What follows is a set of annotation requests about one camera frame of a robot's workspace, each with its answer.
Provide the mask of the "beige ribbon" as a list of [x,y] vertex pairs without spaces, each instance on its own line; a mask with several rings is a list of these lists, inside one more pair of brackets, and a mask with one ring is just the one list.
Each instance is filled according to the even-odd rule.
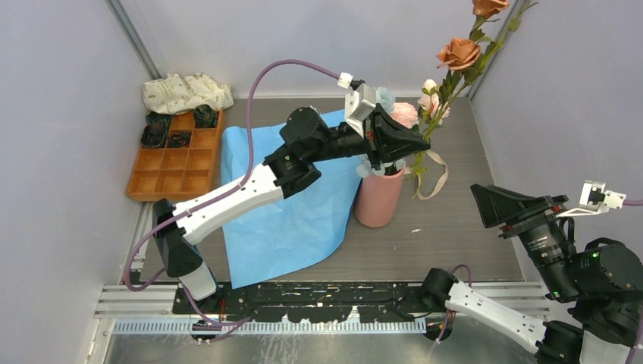
[[450,169],[438,153],[428,150],[417,155],[412,165],[405,167],[403,174],[415,183],[413,198],[425,201],[442,191],[450,176]]

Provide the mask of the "pink peony flower stem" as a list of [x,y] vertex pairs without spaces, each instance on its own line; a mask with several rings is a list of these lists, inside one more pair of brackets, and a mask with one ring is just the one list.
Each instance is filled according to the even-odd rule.
[[428,91],[428,94],[422,92],[416,107],[408,102],[395,102],[389,115],[407,128],[418,127],[421,121],[426,124],[435,122],[441,126],[443,119],[450,116],[450,108],[443,107],[438,95],[438,84],[432,79],[427,79],[422,85],[422,90]]

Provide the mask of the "orange rose stem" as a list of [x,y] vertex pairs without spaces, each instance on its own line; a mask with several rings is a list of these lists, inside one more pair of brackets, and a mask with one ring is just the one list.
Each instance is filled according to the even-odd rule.
[[[415,129],[427,141],[431,134],[442,126],[450,114],[450,107],[460,93],[475,80],[477,70],[475,63],[481,56],[481,46],[473,40],[453,38],[437,54],[439,68],[445,67],[447,74],[440,83],[432,79],[424,82],[422,95],[418,100],[419,125]],[[424,160],[429,159],[443,168],[442,175],[432,187],[430,193],[423,193],[425,173],[428,167]],[[449,177],[449,167],[444,159],[435,151],[429,149],[418,153],[411,167],[407,168],[410,177],[416,179],[415,198],[428,200],[436,196],[446,184]]]
[[[449,73],[453,77],[452,90],[455,96],[460,96],[462,92],[466,92],[469,98],[475,95],[500,51],[521,27],[525,13],[537,4],[537,1],[473,2],[475,22],[469,32],[469,39],[481,47],[481,53],[467,68]],[[495,35],[486,33],[485,25],[498,21],[502,22],[502,26],[497,33]]]

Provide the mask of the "flower bouquet blue paper wrap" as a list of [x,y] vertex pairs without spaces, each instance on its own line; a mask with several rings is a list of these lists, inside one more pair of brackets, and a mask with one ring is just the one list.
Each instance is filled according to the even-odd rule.
[[271,280],[328,258],[345,237],[360,163],[355,156],[318,162],[321,177],[303,192],[225,224],[232,285]]

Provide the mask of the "light blue flower stem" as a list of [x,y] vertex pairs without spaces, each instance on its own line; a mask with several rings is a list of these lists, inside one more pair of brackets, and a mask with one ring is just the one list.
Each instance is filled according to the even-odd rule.
[[[384,87],[378,87],[375,89],[375,91],[376,91],[376,104],[382,105],[384,109],[390,113],[393,109],[395,98]],[[369,116],[364,120],[364,127],[365,127],[364,138],[369,142],[373,143],[372,132],[370,131],[372,126],[371,126],[371,122],[369,121]],[[398,160],[397,162],[394,162],[393,164],[384,165],[381,170],[375,170],[371,166],[369,158],[366,158],[366,156],[364,155],[359,155],[359,156],[360,158],[362,158],[362,167],[359,169],[359,173],[362,176],[369,175],[370,173],[373,173],[376,175],[383,175],[383,174],[391,175],[391,174],[395,174],[397,171],[401,170],[406,165],[404,159],[401,159],[401,160]]]

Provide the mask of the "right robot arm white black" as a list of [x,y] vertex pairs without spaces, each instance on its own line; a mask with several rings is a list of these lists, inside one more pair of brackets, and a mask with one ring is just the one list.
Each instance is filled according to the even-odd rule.
[[566,196],[527,196],[474,184],[483,225],[518,238],[547,288],[546,298],[569,305],[574,325],[523,314],[476,292],[465,281],[433,268],[421,286],[423,306],[463,313],[532,353],[539,363],[625,363],[637,350],[642,320],[642,263],[624,243],[599,237],[575,246],[574,220],[628,205],[625,194],[601,182],[583,184],[579,206]]

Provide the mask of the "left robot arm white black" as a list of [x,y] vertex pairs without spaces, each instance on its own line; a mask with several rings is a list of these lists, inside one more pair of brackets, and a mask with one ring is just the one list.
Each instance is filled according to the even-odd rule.
[[284,141],[242,177],[205,195],[175,205],[167,199],[153,206],[154,239],[166,274],[177,278],[192,304],[214,312],[221,292],[197,249],[210,233],[245,213],[294,196],[322,173],[316,162],[364,155],[373,168],[430,148],[430,143],[395,121],[380,105],[352,128],[346,121],[329,127],[313,107],[293,111],[279,132]]

